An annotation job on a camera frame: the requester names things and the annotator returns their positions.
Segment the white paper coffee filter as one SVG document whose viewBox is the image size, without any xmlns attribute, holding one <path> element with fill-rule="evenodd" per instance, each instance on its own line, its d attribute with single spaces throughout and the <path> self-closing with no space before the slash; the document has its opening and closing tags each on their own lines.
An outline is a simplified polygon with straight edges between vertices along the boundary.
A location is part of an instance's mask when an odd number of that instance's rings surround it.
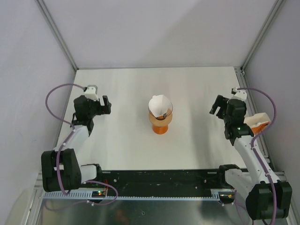
<svg viewBox="0 0 300 225">
<path fill-rule="evenodd" d="M 165 95 L 153 96 L 148 104 L 149 111 L 158 118 L 170 114 L 173 110 L 171 101 Z"/>
</svg>

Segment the orange glass flask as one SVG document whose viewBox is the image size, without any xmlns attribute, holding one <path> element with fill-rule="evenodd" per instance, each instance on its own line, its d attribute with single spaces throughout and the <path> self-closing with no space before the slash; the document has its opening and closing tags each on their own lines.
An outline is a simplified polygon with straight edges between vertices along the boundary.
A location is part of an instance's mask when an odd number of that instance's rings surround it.
<svg viewBox="0 0 300 225">
<path fill-rule="evenodd" d="M 156 126 L 152 125 L 152 130 L 153 130 L 156 134 L 162 135 L 162 134 L 164 134 L 164 133 L 167 132 L 168 126 L 165 126 L 165 127 L 156 127 Z"/>
</svg>

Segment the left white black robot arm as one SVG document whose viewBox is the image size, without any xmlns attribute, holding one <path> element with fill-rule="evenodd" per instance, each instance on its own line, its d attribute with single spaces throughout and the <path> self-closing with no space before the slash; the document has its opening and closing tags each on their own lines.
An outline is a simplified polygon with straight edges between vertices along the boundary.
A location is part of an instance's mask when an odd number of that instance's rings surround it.
<svg viewBox="0 0 300 225">
<path fill-rule="evenodd" d="M 111 113 L 112 104 L 108 96 L 103 96 L 104 105 L 99 100 L 91 100 L 84 95 L 74 100 L 75 112 L 72 115 L 71 134 L 60 145 L 41 156 L 43 188 L 46 192 L 65 191 L 83 187 L 87 181 L 97 188 L 104 178 L 99 164 L 79 165 L 76 155 L 94 128 L 95 116 Z"/>
</svg>

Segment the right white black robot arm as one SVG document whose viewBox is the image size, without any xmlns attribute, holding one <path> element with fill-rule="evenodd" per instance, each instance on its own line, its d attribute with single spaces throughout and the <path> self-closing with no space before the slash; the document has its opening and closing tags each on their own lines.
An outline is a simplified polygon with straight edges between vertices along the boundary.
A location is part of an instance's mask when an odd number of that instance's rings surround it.
<svg viewBox="0 0 300 225">
<path fill-rule="evenodd" d="M 210 114 L 224 121 L 225 137 L 240 154 L 249 173 L 247 177 L 241 169 L 229 168 L 216 176 L 216 182 L 221 188 L 231 185 L 244 198 L 252 220 L 274 222 L 288 216 L 292 187 L 280 180 L 257 150 L 254 133 L 244 122 L 246 98 L 245 92 L 237 92 L 232 98 L 218 95 L 210 110 Z"/>
</svg>

